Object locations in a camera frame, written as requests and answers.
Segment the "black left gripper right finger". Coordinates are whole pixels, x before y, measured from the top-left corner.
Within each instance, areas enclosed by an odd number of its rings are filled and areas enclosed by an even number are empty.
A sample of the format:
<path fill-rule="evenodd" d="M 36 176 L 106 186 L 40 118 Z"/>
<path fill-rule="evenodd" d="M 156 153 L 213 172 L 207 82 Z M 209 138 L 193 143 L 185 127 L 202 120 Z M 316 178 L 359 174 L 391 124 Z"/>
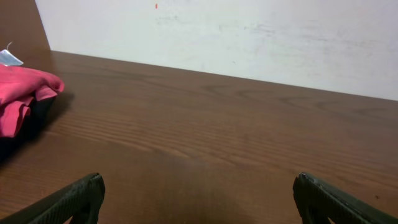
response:
<path fill-rule="evenodd" d="M 295 178 L 293 195 L 303 224 L 397 224 L 396 217 L 308 173 Z"/>

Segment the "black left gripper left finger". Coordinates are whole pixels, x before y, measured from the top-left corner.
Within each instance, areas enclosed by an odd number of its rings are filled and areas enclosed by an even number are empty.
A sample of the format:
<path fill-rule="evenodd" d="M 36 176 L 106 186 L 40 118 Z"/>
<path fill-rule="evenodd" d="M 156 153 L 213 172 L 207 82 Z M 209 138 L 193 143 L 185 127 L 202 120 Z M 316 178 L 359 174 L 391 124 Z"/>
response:
<path fill-rule="evenodd" d="M 92 173 L 32 205 L 9 215 L 1 223 L 97 223 L 105 195 L 99 173 Z"/>

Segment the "red orange t-shirt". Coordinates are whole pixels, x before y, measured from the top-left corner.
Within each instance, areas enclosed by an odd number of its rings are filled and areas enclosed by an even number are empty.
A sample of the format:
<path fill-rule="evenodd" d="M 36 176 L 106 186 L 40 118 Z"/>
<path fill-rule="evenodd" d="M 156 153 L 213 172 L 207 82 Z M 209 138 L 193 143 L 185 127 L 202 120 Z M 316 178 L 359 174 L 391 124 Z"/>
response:
<path fill-rule="evenodd" d="M 5 48 L 1 51 L 1 137 L 13 138 L 30 115 L 30 104 L 57 96 L 64 82 L 57 76 L 23 67 Z"/>

